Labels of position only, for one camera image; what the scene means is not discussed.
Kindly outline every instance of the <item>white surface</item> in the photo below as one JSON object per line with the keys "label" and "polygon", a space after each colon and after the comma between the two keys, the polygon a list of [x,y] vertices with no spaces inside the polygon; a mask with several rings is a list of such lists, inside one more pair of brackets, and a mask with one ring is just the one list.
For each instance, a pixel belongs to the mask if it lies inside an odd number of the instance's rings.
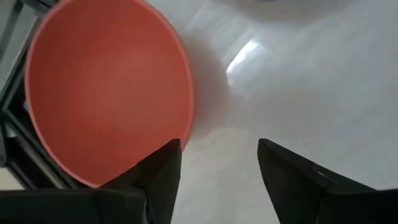
{"label": "white surface", "polygon": [[7,169],[0,169],[0,190],[21,190],[22,186]]}
{"label": "white surface", "polygon": [[173,223],[278,223],[259,138],[398,187],[398,1],[150,2],[180,34],[198,92]]}

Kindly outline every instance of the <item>orange bowl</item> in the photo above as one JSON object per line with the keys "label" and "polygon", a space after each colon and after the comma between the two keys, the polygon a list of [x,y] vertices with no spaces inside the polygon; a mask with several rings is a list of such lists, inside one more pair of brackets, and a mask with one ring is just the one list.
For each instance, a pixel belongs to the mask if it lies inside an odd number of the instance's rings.
{"label": "orange bowl", "polygon": [[47,152],[100,186],[193,119],[192,74],[172,26],[139,0],[64,0],[30,47],[25,93]]}

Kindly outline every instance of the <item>white floor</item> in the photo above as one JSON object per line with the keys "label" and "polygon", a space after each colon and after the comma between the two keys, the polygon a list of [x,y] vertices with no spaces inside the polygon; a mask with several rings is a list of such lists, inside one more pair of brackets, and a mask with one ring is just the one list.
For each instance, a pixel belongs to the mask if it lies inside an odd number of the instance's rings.
{"label": "white floor", "polygon": [[198,92],[173,223],[278,223],[259,138],[398,188],[398,1],[150,2],[180,34]]}

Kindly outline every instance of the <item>black metal bar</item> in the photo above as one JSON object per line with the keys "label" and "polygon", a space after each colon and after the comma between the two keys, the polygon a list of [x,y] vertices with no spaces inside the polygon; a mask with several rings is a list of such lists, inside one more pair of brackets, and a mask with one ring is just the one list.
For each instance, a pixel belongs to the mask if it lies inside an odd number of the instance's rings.
{"label": "black metal bar", "polygon": [[54,160],[49,157],[40,143],[36,141],[36,144],[33,144],[31,138],[27,138],[23,134],[26,133],[26,131],[23,131],[23,125],[18,122],[18,119],[11,112],[8,111],[5,114],[8,117],[7,125],[15,132],[21,144],[25,145],[27,148],[26,153],[35,157],[36,162],[48,172],[47,175],[54,178],[55,184],[58,184],[58,186],[63,189],[77,189],[81,187],[77,181],[73,180]]}
{"label": "black metal bar", "polygon": [[4,123],[0,123],[0,167],[4,167],[7,164],[7,151],[6,148],[8,147],[6,144],[6,127]]}
{"label": "black metal bar", "polygon": [[38,0],[21,0],[23,3],[30,6],[39,16],[45,15],[51,7],[46,3]]}
{"label": "black metal bar", "polygon": [[[22,56],[22,61],[24,62],[26,60],[26,52],[24,53],[24,55]],[[8,88],[8,94],[6,97],[4,97],[4,101],[2,102],[2,107],[1,110],[3,112],[5,112],[9,105],[11,100],[13,99],[15,93],[17,92],[21,82],[23,82],[24,80],[24,75],[25,75],[25,63],[19,63],[16,66],[16,70],[15,70],[15,74],[14,74],[14,78],[13,78],[13,83],[9,86]]]}
{"label": "black metal bar", "polygon": [[7,168],[25,189],[55,189],[37,164],[24,152],[16,139],[9,139],[10,159]]}
{"label": "black metal bar", "polygon": [[19,50],[19,52],[17,54],[14,64],[11,67],[11,71],[8,76],[8,79],[7,79],[6,83],[4,84],[1,94],[0,94],[1,108],[4,108],[4,103],[5,103],[6,97],[9,96],[9,92],[12,88],[12,84],[15,82],[15,79],[18,78],[16,74],[18,72],[20,72],[21,66],[23,66],[25,64],[27,49],[28,49],[30,41],[34,35],[34,31],[35,31],[37,25],[39,24],[39,22],[40,22],[40,19],[36,19],[35,23],[30,28],[30,31],[28,32],[28,34],[25,38],[25,41],[22,44],[21,49]]}
{"label": "black metal bar", "polygon": [[12,122],[14,127],[18,129],[17,136],[25,139],[29,146],[35,149],[35,152],[42,156],[46,164],[48,164],[49,167],[52,167],[54,172],[57,173],[65,183],[67,183],[68,188],[76,189],[80,187],[86,187],[65,173],[44,149],[39,137],[36,135],[32,121],[30,120],[30,116],[23,107],[23,100],[19,99],[21,96],[17,96],[24,93],[23,87],[23,82],[21,81],[18,90],[12,93],[14,96],[13,100],[11,101],[8,109],[3,111],[5,118]]}
{"label": "black metal bar", "polygon": [[8,16],[6,27],[4,28],[0,39],[0,62],[2,61],[4,53],[6,52],[8,43],[11,39],[12,33],[23,7],[23,3],[20,2],[20,0],[16,0],[11,9],[10,15]]}

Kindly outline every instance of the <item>metal frame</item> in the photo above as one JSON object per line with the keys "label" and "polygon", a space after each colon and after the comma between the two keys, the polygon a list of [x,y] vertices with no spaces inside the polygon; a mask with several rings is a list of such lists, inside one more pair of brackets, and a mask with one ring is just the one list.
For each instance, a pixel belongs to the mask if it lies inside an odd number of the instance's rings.
{"label": "metal frame", "polygon": [[[78,189],[86,185],[63,171],[47,154],[36,135],[29,113],[24,109],[24,70],[27,49],[44,15],[56,2],[17,0],[0,39],[0,60],[24,5],[32,7],[38,18],[22,43],[0,94],[0,167],[7,167],[25,189]],[[7,129],[16,136],[9,138]]]}

